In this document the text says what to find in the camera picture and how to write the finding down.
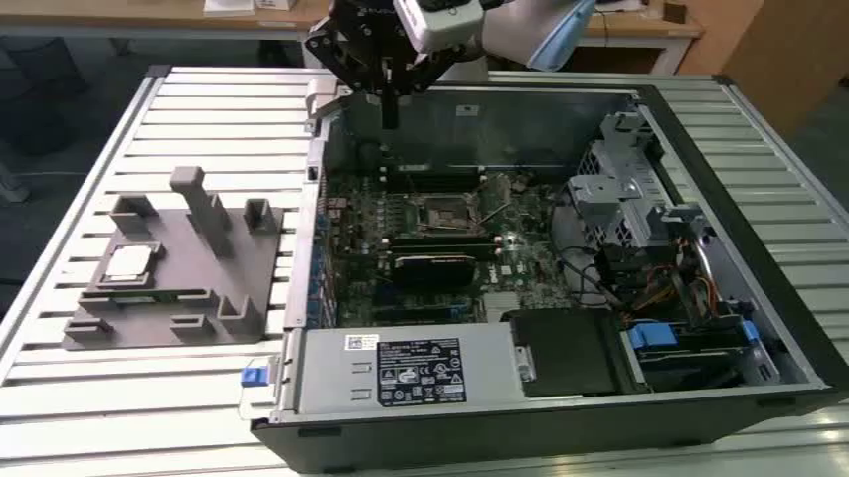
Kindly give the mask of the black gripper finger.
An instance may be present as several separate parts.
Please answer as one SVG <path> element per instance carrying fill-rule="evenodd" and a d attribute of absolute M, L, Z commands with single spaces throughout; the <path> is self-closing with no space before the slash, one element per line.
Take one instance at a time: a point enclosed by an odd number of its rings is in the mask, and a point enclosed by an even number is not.
<path fill-rule="evenodd" d="M 390 60 L 390 128 L 400 126 L 400 100 L 425 92 L 442 74 L 458 63 L 466 47 L 457 45 L 432 54 L 421 55 L 406 48 Z"/>
<path fill-rule="evenodd" d="M 325 18 L 313 27 L 305 45 L 349 88 L 377 100 L 381 126 L 390 129 L 390 84 L 384 68 L 385 61 L 369 65 L 354 57 L 347 40 L 338 32 L 331 18 Z"/>

